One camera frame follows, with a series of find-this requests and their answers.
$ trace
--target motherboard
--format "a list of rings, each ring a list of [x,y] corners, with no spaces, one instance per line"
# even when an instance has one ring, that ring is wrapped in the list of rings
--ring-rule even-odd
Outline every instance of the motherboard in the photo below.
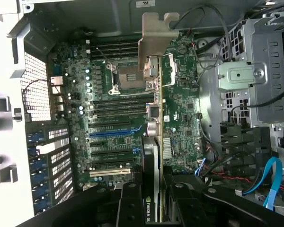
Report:
[[[71,130],[78,189],[131,179],[131,168],[142,164],[142,138],[155,135],[148,120],[159,114],[154,105],[158,87],[163,93],[163,163],[185,174],[202,157],[193,36],[180,33],[170,43],[159,81],[144,80],[138,71],[139,38],[61,43],[50,55],[53,93],[64,103]]]

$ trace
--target green circuit board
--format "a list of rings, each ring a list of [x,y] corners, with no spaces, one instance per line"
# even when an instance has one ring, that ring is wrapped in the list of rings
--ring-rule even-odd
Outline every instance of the green circuit board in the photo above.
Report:
[[[134,72],[137,55],[130,56],[128,52],[135,40],[137,36],[102,39],[101,42],[108,44],[126,45],[126,54],[120,55],[122,48],[118,46],[116,58],[110,58],[109,63],[103,56],[94,58],[97,51],[85,40],[61,43],[54,50],[57,57],[51,67],[53,76],[63,76],[64,115],[71,130],[78,188],[87,183],[111,186],[131,177],[129,174],[106,175],[100,179],[91,174],[95,169],[130,168],[142,163],[142,137],[146,136],[148,120],[145,107],[153,102],[154,94],[147,89],[141,75]],[[196,117],[200,107],[198,87],[194,86],[197,74],[190,46],[192,41],[192,36],[180,33],[166,51],[166,54],[173,54],[177,64],[174,85],[168,86],[171,83],[169,57],[162,57],[163,84],[167,85],[163,89],[163,138],[170,138],[172,152],[164,163],[177,172],[195,168],[196,159],[202,156],[203,150]],[[112,73],[111,63],[116,65],[118,73]],[[115,92],[115,84],[119,84],[120,93],[112,95],[110,92]]]

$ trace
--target white label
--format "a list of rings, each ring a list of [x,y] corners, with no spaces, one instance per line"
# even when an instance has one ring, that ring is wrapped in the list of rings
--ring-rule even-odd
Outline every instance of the white label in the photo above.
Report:
[[[169,121],[170,121],[169,115],[164,116],[164,122],[169,122]]]
[[[156,0],[148,0],[148,1],[137,1],[136,6],[137,8],[142,7],[151,7],[156,5]]]

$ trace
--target label sticker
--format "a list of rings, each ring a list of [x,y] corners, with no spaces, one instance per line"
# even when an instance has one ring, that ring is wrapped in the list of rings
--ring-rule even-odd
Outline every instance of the label sticker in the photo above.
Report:
[[[148,1],[137,1],[136,7],[142,8],[142,7],[151,7],[156,5],[156,0],[148,0]]]
[[[164,122],[169,122],[169,121],[170,121],[169,115],[164,116]]]

